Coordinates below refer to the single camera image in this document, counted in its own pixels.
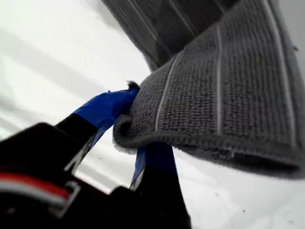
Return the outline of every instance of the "black object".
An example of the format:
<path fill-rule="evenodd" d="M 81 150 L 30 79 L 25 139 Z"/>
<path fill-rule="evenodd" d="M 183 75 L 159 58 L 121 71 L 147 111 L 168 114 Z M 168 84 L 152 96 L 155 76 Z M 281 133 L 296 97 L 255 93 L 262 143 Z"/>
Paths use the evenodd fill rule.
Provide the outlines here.
<path fill-rule="evenodd" d="M 56 207 L 35 198 L 0 191 L 0 219 L 4 228 L 191 227 L 178 177 L 166 171 L 145 168 L 139 190 L 118 187 L 109 195 L 73 176 L 97 131 L 86 120 L 72 114 L 56 126 L 39 123 L 0 142 L 0 174 L 31 176 L 66 188 L 71 194 L 66 206 Z M 154 174 L 154 181 L 163 177 L 159 185 L 149 182 L 150 174 Z M 177 188 L 171 188 L 171 195 L 177 198 L 180 204 L 175 207 L 181 210 L 169 211 L 170 207 L 152 201 L 166 199 L 168 193 L 162 196 L 160 190 L 167 186 Z"/>

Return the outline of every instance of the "white surface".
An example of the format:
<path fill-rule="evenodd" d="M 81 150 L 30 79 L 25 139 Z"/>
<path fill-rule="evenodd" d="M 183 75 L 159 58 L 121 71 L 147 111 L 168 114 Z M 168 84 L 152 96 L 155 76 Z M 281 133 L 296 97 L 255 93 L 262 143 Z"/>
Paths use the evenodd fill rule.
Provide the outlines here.
<path fill-rule="evenodd" d="M 305 70 L 305 1 L 280 2 Z M 96 94 L 148 74 L 100 0 L 0 1 L 0 138 L 39 121 L 55 124 Z M 304 181 L 243 173 L 180 151 L 175 157 L 194 228 L 305 228 Z M 108 192 L 129 185 L 134 161 L 113 148 L 110 130 L 77 175 Z"/>

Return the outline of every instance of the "dark gray fabric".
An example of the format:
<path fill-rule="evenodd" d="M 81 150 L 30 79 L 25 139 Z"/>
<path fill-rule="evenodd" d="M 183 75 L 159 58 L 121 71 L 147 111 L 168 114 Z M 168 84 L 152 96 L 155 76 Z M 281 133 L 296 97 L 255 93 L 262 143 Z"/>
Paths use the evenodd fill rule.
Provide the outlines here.
<path fill-rule="evenodd" d="M 198 158 L 300 176 L 304 84 L 277 7 L 243 0 L 148 76 L 115 142 L 166 142 Z"/>
<path fill-rule="evenodd" d="M 237 0 L 102 0 L 155 70 Z"/>

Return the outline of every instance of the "red stripe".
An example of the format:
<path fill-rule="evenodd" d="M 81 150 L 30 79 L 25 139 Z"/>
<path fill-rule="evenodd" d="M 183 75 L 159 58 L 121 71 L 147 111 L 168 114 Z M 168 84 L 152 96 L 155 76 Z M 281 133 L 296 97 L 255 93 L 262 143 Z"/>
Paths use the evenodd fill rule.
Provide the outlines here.
<path fill-rule="evenodd" d="M 27 184 L 39 189 L 42 189 L 45 192 L 61 196 L 63 198 L 68 198 L 69 193 L 64 188 L 58 187 L 50 182 L 44 180 L 39 180 L 28 175 L 23 174 L 14 174 L 14 173 L 0 173 L 0 181 L 13 181 L 18 183 Z"/>

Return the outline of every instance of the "gray towel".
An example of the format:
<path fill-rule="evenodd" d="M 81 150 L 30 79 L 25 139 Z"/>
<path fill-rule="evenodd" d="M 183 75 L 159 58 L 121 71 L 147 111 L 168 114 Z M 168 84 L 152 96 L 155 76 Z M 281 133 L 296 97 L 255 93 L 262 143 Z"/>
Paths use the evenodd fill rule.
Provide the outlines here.
<path fill-rule="evenodd" d="M 304 82 L 272 0 L 242 0 L 140 85 L 115 142 L 273 176 L 305 167 Z"/>
<path fill-rule="evenodd" d="M 102 0 L 155 70 L 237 0 Z"/>

